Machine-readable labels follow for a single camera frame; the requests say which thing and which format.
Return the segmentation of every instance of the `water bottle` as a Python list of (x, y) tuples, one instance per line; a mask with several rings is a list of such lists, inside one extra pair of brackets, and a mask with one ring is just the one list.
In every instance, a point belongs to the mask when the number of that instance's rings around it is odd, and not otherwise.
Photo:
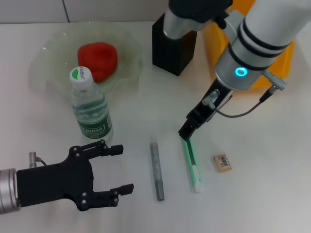
[(86, 67), (76, 67), (70, 72), (72, 83), (71, 105), (82, 134), (88, 138), (112, 137), (112, 125), (107, 101)]

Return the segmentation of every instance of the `eraser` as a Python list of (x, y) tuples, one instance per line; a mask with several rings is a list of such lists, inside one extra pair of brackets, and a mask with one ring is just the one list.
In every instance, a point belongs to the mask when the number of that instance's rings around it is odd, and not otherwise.
[(232, 166), (225, 153), (215, 155), (214, 161), (220, 172), (225, 172), (225, 171), (229, 171), (232, 169)]

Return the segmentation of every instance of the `black block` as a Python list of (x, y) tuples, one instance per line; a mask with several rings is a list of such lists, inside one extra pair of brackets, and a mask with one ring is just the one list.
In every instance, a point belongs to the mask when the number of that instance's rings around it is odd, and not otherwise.
[(179, 76), (193, 58), (197, 32), (172, 40), (164, 34), (163, 22), (164, 15), (152, 26), (152, 64)]

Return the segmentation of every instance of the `white wall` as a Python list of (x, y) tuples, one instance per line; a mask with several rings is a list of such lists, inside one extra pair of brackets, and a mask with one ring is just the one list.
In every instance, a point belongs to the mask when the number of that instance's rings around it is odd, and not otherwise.
[(0, 23), (67, 22), (62, 0), (0, 0)]
[[(71, 22), (158, 19), (168, 0), (64, 0)], [(0, 0), (0, 23), (67, 22), (62, 0)]]
[(156, 20), (168, 7), (168, 0), (65, 0), (70, 21)]

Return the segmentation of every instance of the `gray marker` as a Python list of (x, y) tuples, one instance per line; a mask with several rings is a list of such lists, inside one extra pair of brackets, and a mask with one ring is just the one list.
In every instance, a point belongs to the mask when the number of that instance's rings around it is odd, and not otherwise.
[(152, 159), (152, 168), (154, 171), (156, 197), (158, 201), (161, 201), (164, 200), (164, 189), (157, 142), (150, 143), (150, 152)]

